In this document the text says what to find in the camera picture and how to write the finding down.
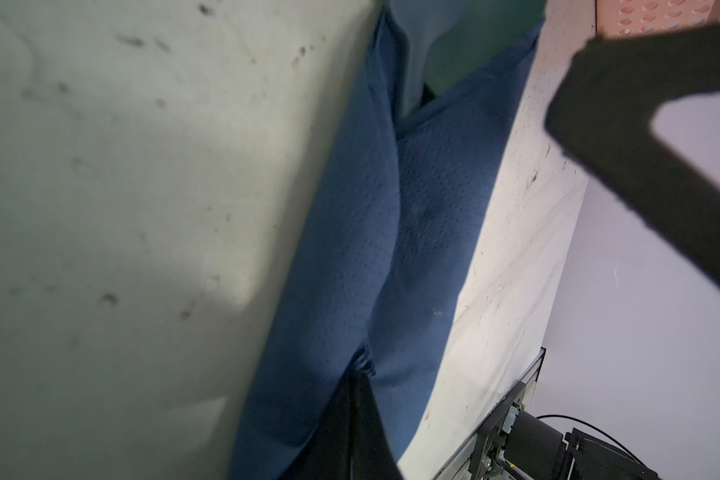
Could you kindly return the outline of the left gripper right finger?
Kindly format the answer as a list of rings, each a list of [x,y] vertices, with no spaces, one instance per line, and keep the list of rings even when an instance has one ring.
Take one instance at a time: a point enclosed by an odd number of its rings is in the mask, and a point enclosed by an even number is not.
[[[369,380],[352,376],[352,478],[402,480]]]

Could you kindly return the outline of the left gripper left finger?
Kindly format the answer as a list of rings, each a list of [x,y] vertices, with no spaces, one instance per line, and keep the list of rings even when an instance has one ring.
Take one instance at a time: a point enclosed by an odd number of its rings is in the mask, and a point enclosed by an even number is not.
[[[345,374],[304,449],[281,476],[286,480],[352,478],[354,378]]]

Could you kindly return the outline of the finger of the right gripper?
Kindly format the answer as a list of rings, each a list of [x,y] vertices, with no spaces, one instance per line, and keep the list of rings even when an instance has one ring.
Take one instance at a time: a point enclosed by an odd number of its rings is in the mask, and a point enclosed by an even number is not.
[[[544,126],[568,158],[615,193],[720,288],[720,188],[657,138],[665,103],[720,92],[720,23],[577,52]]]

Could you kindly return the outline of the dark blue paper napkin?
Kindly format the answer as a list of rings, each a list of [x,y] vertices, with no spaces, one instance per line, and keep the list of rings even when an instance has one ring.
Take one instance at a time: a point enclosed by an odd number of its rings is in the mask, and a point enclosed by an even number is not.
[[[541,28],[405,119],[382,12],[306,219],[228,477],[282,479],[342,377],[367,376],[396,463],[431,397]]]

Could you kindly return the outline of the blue plastic fork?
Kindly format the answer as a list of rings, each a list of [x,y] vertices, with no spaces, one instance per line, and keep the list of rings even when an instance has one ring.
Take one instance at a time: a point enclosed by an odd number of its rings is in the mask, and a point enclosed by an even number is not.
[[[403,119],[419,108],[426,62],[432,45],[451,31],[467,9],[464,0],[392,0],[388,10],[404,43],[397,116]]]

